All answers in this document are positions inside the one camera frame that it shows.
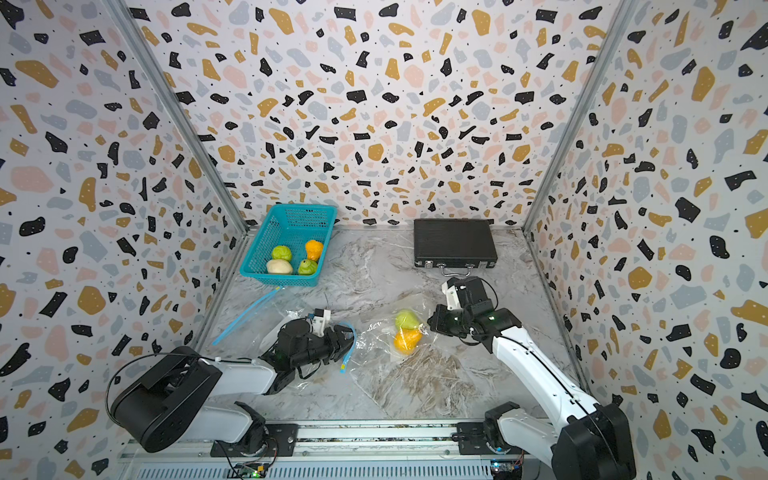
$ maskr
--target yellow fruit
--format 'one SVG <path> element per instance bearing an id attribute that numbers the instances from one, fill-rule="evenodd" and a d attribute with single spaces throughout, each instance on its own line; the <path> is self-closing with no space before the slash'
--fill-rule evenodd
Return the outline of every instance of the yellow fruit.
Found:
<path id="1" fill-rule="evenodd" d="M 317 240 L 310 240 L 304 246 L 306 248 L 306 257 L 316 262 L 320 260 L 320 255 L 323 253 L 323 244 Z"/>
<path id="2" fill-rule="evenodd" d="M 395 336 L 395 348 L 401 353 L 410 355 L 416 349 L 419 340 L 422 339 L 422 333 L 418 329 L 399 329 Z"/>

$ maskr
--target speckled backdrop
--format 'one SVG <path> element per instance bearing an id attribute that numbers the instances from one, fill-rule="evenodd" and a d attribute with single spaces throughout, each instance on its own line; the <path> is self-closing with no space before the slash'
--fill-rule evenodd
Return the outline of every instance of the speckled backdrop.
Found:
<path id="1" fill-rule="evenodd" d="M 534 225 L 638 478 L 768 478 L 766 22 L 640 2 Z"/>
<path id="2" fill-rule="evenodd" d="M 130 0 L 244 218 L 520 224 L 617 0 Z"/>
<path id="3" fill-rule="evenodd" d="M 0 12 L 0 478 L 104 478 L 107 380 L 192 339 L 239 235 L 101 4 Z"/>

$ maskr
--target cable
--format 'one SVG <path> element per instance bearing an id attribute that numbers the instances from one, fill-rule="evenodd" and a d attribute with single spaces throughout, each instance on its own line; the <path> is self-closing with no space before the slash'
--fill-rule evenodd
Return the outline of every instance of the cable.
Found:
<path id="1" fill-rule="evenodd" d="M 307 376 L 304 376 L 304 375 L 301 373 L 301 367 L 300 367 L 300 366 L 297 366 L 297 367 L 296 367 L 296 370 L 298 370 L 298 371 L 299 371 L 299 378 L 300 378 L 300 379 L 302 379 L 302 380 L 307 380 L 309 377 L 311 377 L 312 375 L 314 375 L 314 374 L 315 374 L 315 372 L 317 372 L 318 370 L 320 370 L 320 364 L 319 364 L 319 362 L 318 362 L 318 363 L 317 363 L 317 368 L 316 368 L 316 369 L 314 369 L 314 370 L 312 371 L 312 373 L 310 373 L 310 374 L 309 374 L 309 375 L 307 375 Z"/>
<path id="2" fill-rule="evenodd" d="M 107 390 L 104 393 L 104 410 L 107 412 L 107 417 L 118 427 L 122 427 L 120 422 L 118 422 L 115 417 L 113 417 L 112 412 L 109 409 L 109 389 L 112 387 L 112 383 L 114 380 L 120 375 L 120 372 L 122 372 L 126 367 L 128 367 L 132 363 L 136 363 L 139 360 L 149 358 L 151 356 L 183 356 L 188 359 L 192 359 L 193 361 L 197 361 L 199 359 L 208 360 L 210 362 L 216 362 L 216 359 L 212 359 L 207 356 L 194 356 L 194 355 L 187 355 L 186 353 L 176 353 L 176 352 L 157 352 L 157 353 L 148 353 L 147 355 L 142 355 L 139 357 L 136 357 L 135 359 L 132 359 L 130 362 L 126 363 L 122 367 L 120 367 L 117 372 L 114 373 L 114 375 L 109 379 L 109 382 L 107 383 Z M 222 363 L 250 363 L 250 360 L 247 361 L 239 361 L 239 360 L 221 360 Z"/>
<path id="3" fill-rule="evenodd" d="M 541 475 L 541 460 L 538 461 L 538 470 L 536 471 L 536 476 L 532 480 L 538 480 L 538 476 Z"/>
<path id="4" fill-rule="evenodd" d="M 513 465 L 522 465 L 524 459 L 525 459 L 525 450 L 521 450 L 520 451 L 520 455 L 518 455 L 518 459 L 515 460 L 512 464 Z"/>
<path id="5" fill-rule="evenodd" d="M 264 451 L 261 452 L 261 455 L 259 455 L 259 457 L 256 458 L 255 460 L 251 460 L 249 462 L 243 463 L 243 465 L 245 465 L 247 467 L 247 466 L 250 466 L 250 465 L 254 465 L 256 463 L 261 463 L 261 459 L 264 458 L 264 456 L 266 455 L 266 453 L 270 449 L 270 440 L 275 440 L 275 438 L 274 437 L 266 437 L 266 442 L 264 442 Z M 275 444 L 275 448 L 276 449 L 279 448 L 279 446 L 277 445 L 277 440 L 275 440 L 275 443 L 276 443 Z"/>
<path id="6" fill-rule="evenodd" d="M 482 277 L 478 277 L 480 280 L 485 282 L 485 285 L 488 285 L 491 288 L 491 291 L 493 292 L 493 296 L 496 297 L 496 304 L 493 306 L 493 309 L 496 310 L 498 308 L 498 294 L 496 293 L 496 290 L 494 290 L 493 285 L 488 283 L 488 281 Z"/>
<path id="7" fill-rule="evenodd" d="M 232 461 L 230 460 L 230 456 L 227 454 L 227 449 L 224 448 L 224 445 L 221 445 L 221 442 L 219 440 L 214 440 L 217 444 L 219 444 L 219 448 L 224 453 L 224 457 L 227 458 L 227 463 L 230 464 L 230 468 L 232 469 L 232 473 L 235 474 L 235 478 L 239 478 L 240 480 L 245 480 L 242 475 L 235 469 L 234 465 L 232 465 Z"/>
<path id="8" fill-rule="evenodd" d="M 616 456 L 614 455 L 614 451 L 611 450 L 611 446 L 608 444 L 608 440 L 605 438 L 605 435 L 603 435 L 603 431 L 600 430 L 600 427 L 598 427 L 598 424 L 595 422 L 595 420 L 592 418 L 592 416 L 587 412 L 587 410 L 581 406 L 581 403 L 578 400 L 575 400 L 576 405 L 579 406 L 582 412 L 584 412 L 584 415 L 592 422 L 592 425 L 594 425 L 594 429 L 598 431 L 600 436 L 603 438 L 603 442 L 605 442 L 605 448 L 608 449 L 608 453 L 611 454 L 611 458 L 614 460 L 614 465 L 616 466 L 616 469 L 619 468 L 619 462 L 616 459 Z"/>
<path id="9" fill-rule="evenodd" d="M 461 343 L 465 344 L 466 346 L 475 346 L 475 345 L 480 345 L 480 342 L 465 342 L 465 341 L 464 341 L 464 339 L 463 339 L 462 337 L 459 337 L 459 338 L 458 338 L 458 340 L 459 340 Z"/>
<path id="10" fill-rule="evenodd" d="M 275 460 L 277 460 L 277 450 L 280 449 L 280 444 L 277 443 L 277 440 L 274 437 L 267 437 L 268 439 L 272 439 L 273 442 L 275 442 L 275 456 L 272 457 L 272 462 L 270 462 L 270 467 L 272 465 L 275 465 Z"/>
<path id="11" fill-rule="evenodd" d="M 523 478 L 523 475 L 525 475 L 524 468 L 525 464 L 525 450 L 520 451 L 520 458 L 518 458 L 518 465 L 520 466 L 520 479 Z"/>

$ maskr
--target metal frame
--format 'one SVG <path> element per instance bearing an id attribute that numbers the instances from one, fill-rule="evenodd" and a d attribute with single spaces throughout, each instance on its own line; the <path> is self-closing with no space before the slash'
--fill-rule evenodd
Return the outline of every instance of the metal frame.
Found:
<path id="1" fill-rule="evenodd" d="M 536 192 L 536 198 L 533 200 L 531 209 L 528 211 L 528 216 L 525 218 L 523 231 L 526 232 L 526 234 L 533 230 L 534 219 L 547 199 L 547 194 L 545 192 L 549 191 L 560 168 L 565 163 L 565 157 L 571 149 L 571 145 L 576 138 L 581 122 L 584 121 L 584 118 L 587 116 L 587 110 L 589 110 L 592 101 L 598 94 L 598 89 L 601 86 L 601 79 L 603 78 L 608 65 L 610 65 L 613 60 L 614 53 L 621 42 L 624 32 L 627 30 L 630 17 L 634 13 L 639 1 L 640 0 L 621 0 L 619 7 L 616 9 L 616 13 L 608 27 L 608 32 L 605 35 L 605 41 L 600 48 L 600 53 L 598 54 L 597 59 L 595 59 L 594 67 L 592 67 L 592 71 L 587 79 L 587 84 L 578 96 L 578 101 L 574 107 L 573 114 L 565 125 L 565 132 L 560 139 L 560 143 L 558 143 L 558 146 L 554 150 L 552 162 L 549 164 L 549 168 L 544 174 L 544 178 L 541 180 L 538 192 Z"/>
<path id="2" fill-rule="evenodd" d="M 451 440 L 451 434 L 456 432 L 456 424 L 460 422 L 481 422 L 477 419 L 450 420 L 298 420 L 275 421 L 270 424 L 291 422 L 299 425 L 296 436 L 296 446 L 293 457 L 278 458 L 276 467 L 306 468 L 324 464 L 326 467 L 370 465 L 379 462 L 380 465 L 391 466 L 435 466 L 444 468 L 454 464 L 487 465 L 490 461 L 515 460 L 518 455 L 494 455 L 488 450 L 487 455 L 460 455 L 458 443 Z M 179 465 L 210 468 L 211 471 L 229 471 L 229 465 L 223 458 L 210 457 L 211 442 L 177 442 L 161 453 L 146 453 L 137 442 L 131 440 L 118 458 L 118 468 L 122 474 L 118 478 L 132 480 L 142 468 L 164 470 L 170 476 L 158 478 L 193 478 L 185 476 L 184 469 Z M 281 478 L 300 477 L 301 472 L 284 472 Z M 439 475 L 440 478 L 477 478 L 451 475 Z M 432 478 L 429 475 L 417 475 L 416 478 Z"/>
<path id="3" fill-rule="evenodd" d="M 549 192 L 552 184 L 557 178 L 558 172 L 560 172 L 560 169 L 563 167 L 565 158 L 568 155 L 568 151 L 571 149 L 571 145 L 573 144 L 574 139 L 576 138 L 579 127 L 587 117 L 587 112 L 590 109 L 595 97 L 598 95 L 598 89 L 601 86 L 601 80 L 604 77 L 608 66 L 611 65 L 611 62 L 613 61 L 614 54 L 616 53 L 619 43 L 621 43 L 621 39 L 624 37 L 624 33 L 627 30 L 627 26 L 629 25 L 629 21 L 635 11 L 635 8 L 637 7 L 638 2 L 639 0 L 622 0 L 622 2 L 619 4 L 619 8 L 617 9 L 605 36 L 605 41 L 603 42 L 600 54 L 594 63 L 592 72 L 590 72 L 587 84 L 584 86 L 584 90 L 579 95 L 579 99 L 576 102 L 576 106 L 574 107 L 574 113 L 568 119 L 568 124 L 565 127 L 565 133 L 563 134 L 560 143 L 554 151 L 553 160 L 547 169 L 547 173 L 544 175 L 544 179 L 541 181 L 541 185 L 538 188 L 538 192 L 536 193 L 536 198 L 533 200 L 531 209 L 528 211 L 528 216 L 526 217 L 525 223 L 523 224 L 523 237 L 525 238 L 525 243 L 528 245 L 528 250 L 531 253 L 531 257 L 533 258 L 536 271 L 538 272 L 539 279 L 541 280 L 541 285 L 544 286 L 544 290 L 547 293 L 547 298 L 549 298 L 549 304 L 552 308 L 554 321 L 557 323 L 558 329 L 560 330 L 560 335 L 563 337 L 565 346 L 568 349 L 568 356 L 571 358 L 571 363 L 573 363 L 579 386 L 590 395 L 592 395 L 592 391 L 590 389 L 589 382 L 587 382 L 587 376 L 584 374 L 584 370 L 581 368 L 581 363 L 576 358 L 573 342 L 571 341 L 571 337 L 568 335 L 568 331 L 566 331 L 563 322 L 560 321 L 556 300 L 552 294 L 551 289 L 549 288 L 547 278 L 544 272 L 541 270 L 541 266 L 539 265 L 536 251 L 537 248 L 534 245 L 533 229 L 535 219 L 547 201 L 547 192 Z"/>
<path id="4" fill-rule="evenodd" d="M 224 182 L 219 175 L 218 170 L 212 165 L 209 159 L 209 154 L 200 142 L 189 118 L 184 114 L 181 109 L 176 94 L 170 89 L 170 85 L 165 81 L 165 75 L 163 70 L 157 63 L 157 59 L 150 51 L 146 43 L 144 43 L 144 36 L 139 31 L 136 22 L 134 22 L 130 11 L 123 3 L 123 0 L 103 0 L 104 6 L 107 8 L 109 16 L 112 18 L 118 31 L 125 38 L 126 43 L 130 49 L 131 54 L 138 62 L 141 69 L 147 75 L 147 79 L 152 84 L 157 96 L 160 98 L 160 102 L 165 106 L 165 109 L 170 116 L 173 124 L 179 129 L 179 134 L 189 146 L 192 151 L 192 155 L 198 160 L 200 169 L 205 173 L 208 183 L 211 188 L 214 189 L 216 195 L 221 199 L 222 207 L 227 212 L 230 222 L 234 224 L 241 233 L 248 231 L 248 226 L 245 220 L 240 216 L 240 210 L 237 208 L 234 200 L 232 200 L 232 194 L 224 186 Z"/>

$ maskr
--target black cable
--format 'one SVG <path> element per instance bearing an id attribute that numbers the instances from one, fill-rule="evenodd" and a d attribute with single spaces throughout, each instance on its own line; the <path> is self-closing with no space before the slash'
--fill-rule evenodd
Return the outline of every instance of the black cable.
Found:
<path id="1" fill-rule="evenodd" d="M 488 283 L 488 281 L 482 277 L 478 277 L 481 281 L 485 282 L 485 285 L 488 285 L 491 288 L 491 291 L 493 292 L 493 296 L 496 297 L 496 304 L 493 306 L 493 309 L 496 310 L 498 308 L 498 294 L 496 293 L 496 290 L 494 290 L 493 285 Z"/>
<path id="2" fill-rule="evenodd" d="M 300 379 L 302 379 L 302 380 L 307 380 L 309 377 L 311 377 L 312 375 L 314 375 L 314 374 L 315 374 L 315 373 L 316 373 L 318 370 L 320 370 L 320 363 L 318 362 L 318 363 L 317 363 L 317 368 L 316 368 L 316 369 L 314 369 L 314 370 L 312 371 L 312 373 L 310 373 L 310 374 L 309 374 L 309 375 L 307 375 L 307 376 L 304 376 L 304 375 L 301 373 L 301 367 L 300 367 L 300 366 L 297 366 L 297 367 L 296 367 L 296 370 L 298 370 L 298 371 L 299 371 L 299 378 L 300 378 Z"/>
<path id="3" fill-rule="evenodd" d="M 564 391 L 565 391 L 565 392 L 566 392 L 568 395 L 570 395 L 570 396 L 571 396 L 571 398 L 575 399 L 575 397 L 573 396 L 573 394 L 572 394 L 571 392 L 569 392 L 569 391 L 568 391 L 568 389 L 565 387 L 565 385 L 563 385 L 563 382 L 561 382 L 561 381 L 560 381 L 560 379 L 559 379 L 559 378 L 558 378 L 558 377 L 557 377 L 557 376 L 556 376 L 556 375 L 555 375 L 555 374 L 554 374 L 554 373 L 553 373 L 553 372 L 552 372 L 552 371 L 549 369 L 549 367 L 547 366 L 547 364 L 546 364 L 546 363 L 544 363 L 544 362 L 543 362 L 543 361 L 542 361 L 540 358 L 538 358 L 538 356 L 537 356 L 535 353 L 531 352 L 531 351 L 530 351 L 530 349 L 529 349 L 527 346 L 523 345 L 522 343 L 518 342 L 518 341 L 517 341 L 517 340 L 515 340 L 515 339 L 511 339 L 511 338 L 509 338 L 508 336 L 503 336 L 503 335 L 502 335 L 501 337 L 502 337 L 502 339 L 507 339 L 507 340 L 509 340 L 510 342 L 514 342 L 514 343 L 517 343 L 519 346 L 521 346 L 523 349 L 525 349 L 525 351 L 526 351 L 526 352 L 529 352 L 531 355 L 533 355 L 533 357 L 534 357 L 535 359 L 537 359 L 537 360 L 538 360 L 538 362 L 541 364 L 541 366 L 543 366 L 544 368 L 546 368 L 546 369 L 547 369 L 547 371 L 549 372 L 549 374 L 550 374 L 550 375 L 552 375 L 552 376 L 554 377 L 554 379 L 555 379 L 555 380 L 557 380 L 557 382 L 560 384 L 560 386 L 561 386 L 561 387 L 563 387 L 563 390 L 564 390 Z"/>
<path id="4" fill-rule="evenodd" d="M 242 475 L 235 469 L 234 465 L 232 465 L 232 461 L 230 460 L 230 456 L 227 454 L 227 450 L 224 448 L 224 445 L 221 445 L 221 442 L 219 440 L 214 440 L 214 442 L 219 444 L 219 448 L 224 453 L 224 457 L 227 458 L 227 463 L 230 464 L 230 468 L 232 469 L 232 473 L 235 474 L 235 478 L 239 478 L 240 480 L 245 480 Z"/>
<path id="5" fill-rule="evenodd" d="M 250 462 L 244 464 L 246 467 L 248 465 L 254 465 L 256 463 L 261 463 L 260 460 L 264 457 L 264 454 L 266 454 L 266 452 L 270 449 L 270 440 L 275 442 L 275 456 L 272 457 L 272 461 L 270 462 L 269 465 L 266 466 L 266 468 L 269 468 L 269 467 L 271 467 L 272 465 L 275 464 L 275 460 L 277 460 L 277 452 L 280 450 L 280 444 L 277 443 L 277 440 L 274 437 L 270 436 L 270 437 L 266 437 L 266 447 L 264 448 L 264 453 L 262 453 L 261 456 L 259 458 L 257 458 L 256 460 L 251 460 Z"/>
<path id="6" fill-rule="evenodd" d="M 458 340 L 466 346 L 480 345 L 480 342 L 465 342 L 463 338 L 459 337 Z"/>
<path id="7" fill-rule="evenodd" d="M 202 355 L 199 355 L 199 356 L 190 356 L 190 355 L 187 355 L 186 353 L 176 353 L 176 352 L 158 352 L 158 353 L 148 353 L 147 355 L 142 355 L 142 356 L 136 357 L 135 359 L 132 359 L 130 362 L 128 362 L 128 363 L 126 363 L 125 365 L 123 365 L 122 367 L 120 367 L 120 368 L 117 370 L 117 372 L 115 372 L 115 374 L 114 374 L 114 375 L 113 375 L 113 376 L 112 376 L 112 377 L 109 379 L 109 382 L 107 383 L 107 390 L 106 390 L 106 392 L 104 393 L 104 410 L 107 412 L 107 417 L 108 417 L 108 418 L 109 418 L 109 419 L 110 419 L 110 420 L 111 420 L 111 421 L 112 421 L 112 422 L 113 422 L 115 425 L 117 425 L 118 427 L 122 427 L 122 425 L 120 425 L 120 423 L 119 423 L 119 422 L 118 422 L 118 421 L 115 419 L 115 417 L 113 417 L 113 415 L 112 415 L 112 412 L 111 412 L 111 411 L 110 411 L 110 409 L 109 409 L 109 389 L 112 387 L 112 383 L 114 382 L 114 379 L 116 379 L 116 378 L 118 377 L 118 375 L 120 375 L 120 372 L 122 372 L 122 371 L 123 371 L 123 370 L 124 370 L 126 367 L 128 367 L 130 364 L 132 364 L 132 363 L 136 363 L 136 362 L 138 362 L 139 360 L 142 360 L 142 359 L 146 359 L 146 358 L 149 358 L 149 357 L 151 357 L 151 356 L 160 356 L 160 355 L 163 355 L 163 356 L 169 356 L 169 355 L 170 355 L 170 356 L 183 356 L 183 357 L 185 357 L 185 358 L 188 358 L 188 359 L 192 359 L 193 361 L 197 361 L 197 360 L 199 360 L 199 359 L 205 359 L 205 360 L 208 360 L 208 361 L 211 361 L 211 362 L 216 362 L 216 360 L 215 360 L 215 359 L 211 359 L 210 357 L 207 357 L 207 356 L 202 356 Z M 222 363 L 250 363 L 250 360 L 247 360 L 247 361 L 239 361 L 239 360 L 221 360 L 221 362 L 222 362 Z"/>
<path id="8" fill-rule="evenodd" d="M 539 475 L 541 475 L 541 460 L 538 461 L 538 470 L 536 471 L 536 476 L 532 480 L 538 480 Z"/>

